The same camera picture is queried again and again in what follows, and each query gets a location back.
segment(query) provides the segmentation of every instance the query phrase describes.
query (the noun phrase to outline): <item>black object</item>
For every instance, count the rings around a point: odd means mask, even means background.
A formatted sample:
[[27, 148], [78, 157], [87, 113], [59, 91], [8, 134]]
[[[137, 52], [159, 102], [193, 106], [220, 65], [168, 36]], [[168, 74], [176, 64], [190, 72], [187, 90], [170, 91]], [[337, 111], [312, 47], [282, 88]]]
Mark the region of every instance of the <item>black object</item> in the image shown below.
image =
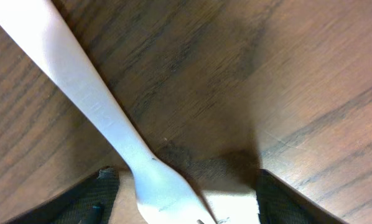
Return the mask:
[[92, 206], [90, 208], [90, 211], [86, 215], [85, 218], [83, 218], [79, 224], [99, 224], [101, 219], [103, 218], [103, 210], [104, 205], [102, 203], [97, 203], [96, 205]]
[[[115, 170], [102, 169], [56, 199], [8, 223], [107, 224], [118, 189]], [[255, 189], [262, 224], [343, 223], [267, 170], [259, 170]]]
[[118, 189], [117, 172], [104, 168], [57, 198], [7, 223], [107, 224]]
[[261, 224], [343, 223], [264, 169], [260, 170], [256, 197]]

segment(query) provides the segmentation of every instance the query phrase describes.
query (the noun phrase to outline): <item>table surface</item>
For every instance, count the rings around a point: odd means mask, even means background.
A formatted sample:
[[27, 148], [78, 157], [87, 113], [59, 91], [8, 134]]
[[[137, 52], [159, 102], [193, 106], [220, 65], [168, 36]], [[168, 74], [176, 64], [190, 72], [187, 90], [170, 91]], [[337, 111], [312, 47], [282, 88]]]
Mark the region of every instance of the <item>table surface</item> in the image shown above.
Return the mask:
[[[259, 166], [372, 223], [372, 0], [54, 3], [151, 149], [192, 185], [242, 192]], [[0, 28], [0, 222], [108, 164], [126, 168]]]

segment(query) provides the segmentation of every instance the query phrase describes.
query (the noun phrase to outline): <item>white plastic fork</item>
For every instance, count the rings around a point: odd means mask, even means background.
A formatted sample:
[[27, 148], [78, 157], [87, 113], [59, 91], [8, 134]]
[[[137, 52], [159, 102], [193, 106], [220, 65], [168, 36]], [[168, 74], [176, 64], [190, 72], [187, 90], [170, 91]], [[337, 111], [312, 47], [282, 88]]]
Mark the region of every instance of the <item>white plastic fork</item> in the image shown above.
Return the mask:
[[131, 168], [148, 223], [216, 223], [186, 180], [146, 146], [50, 1], [0, 0], [0, 25]]

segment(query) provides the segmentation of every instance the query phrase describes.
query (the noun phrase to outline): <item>wooden table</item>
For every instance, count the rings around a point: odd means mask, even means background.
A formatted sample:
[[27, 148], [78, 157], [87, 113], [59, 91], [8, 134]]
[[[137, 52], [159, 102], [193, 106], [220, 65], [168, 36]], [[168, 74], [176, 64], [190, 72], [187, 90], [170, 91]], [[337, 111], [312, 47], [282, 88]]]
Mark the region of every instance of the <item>wooden table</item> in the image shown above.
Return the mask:
[[[372, 223], [372, 0], [54, 3], [151, 149], [195, 186], [242, 192], [261, 166]], [[0, 222], [108, 164], [126, 168], [0, 28]]]

